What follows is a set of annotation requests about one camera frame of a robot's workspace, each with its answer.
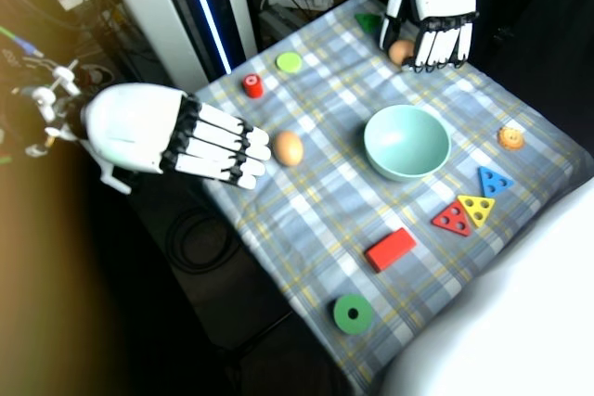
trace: bowl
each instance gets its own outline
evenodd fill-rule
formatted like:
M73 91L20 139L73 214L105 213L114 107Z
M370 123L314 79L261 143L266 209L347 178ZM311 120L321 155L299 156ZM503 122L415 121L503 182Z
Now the bowl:
M449 134L441 121L414 106L390 106L365 126L365 150L371 165L395 181L421 178L449 157Z

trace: red triangle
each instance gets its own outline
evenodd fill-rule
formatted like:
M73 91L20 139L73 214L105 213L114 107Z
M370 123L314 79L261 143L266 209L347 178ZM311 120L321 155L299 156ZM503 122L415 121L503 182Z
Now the red triangle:
M461 236L469 236L471 234L471 226L468 224L466 213L458 200L454 201L433 218L431 223Z

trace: egg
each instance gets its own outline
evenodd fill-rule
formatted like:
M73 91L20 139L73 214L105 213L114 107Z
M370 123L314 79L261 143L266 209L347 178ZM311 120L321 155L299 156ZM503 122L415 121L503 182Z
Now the egg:
M402 67L404 61L414 54L415 43L406 39L394 42L388 50L390 60L398 67Z
M275 138L273 150L278 162L296 166L303 159L303 143L293 132L280 132Z

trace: cookie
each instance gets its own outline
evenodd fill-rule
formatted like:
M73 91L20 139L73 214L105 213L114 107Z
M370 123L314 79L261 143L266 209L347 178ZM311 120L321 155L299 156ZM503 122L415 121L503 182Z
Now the cookie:
M510 127L502 127L497 135L499 143L509 150L518 150L523 147L523 134Z

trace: tablecloth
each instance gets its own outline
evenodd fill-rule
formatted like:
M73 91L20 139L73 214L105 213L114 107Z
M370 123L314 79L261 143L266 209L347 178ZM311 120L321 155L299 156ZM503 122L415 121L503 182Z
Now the tablecloth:
M399 70L354 17L384 9L377 0L349 0L198 92L271 135L290 130L302 138L303 162L286 168L270 160L255 190L204 187L357 393L377 385L384 366L543 206L594 174L583 148L471 65ZM412 35L412 26L404 33ZM299 72L277 69L285 51L303 57ZM251 72L265 85L257 100L241 90ZM440 171L396 183L369 165L365 123L393 104L413 104L445 123L452 150ZM525 148L497 143L504 125L524 132ZM469 237L432 225L458 194L481 195L479 166L515 182L497 196L485 225ZM417 246L376 274L364 251L400 227ZM375 312L359 336L343 334L330 313L349 293L364 296Z

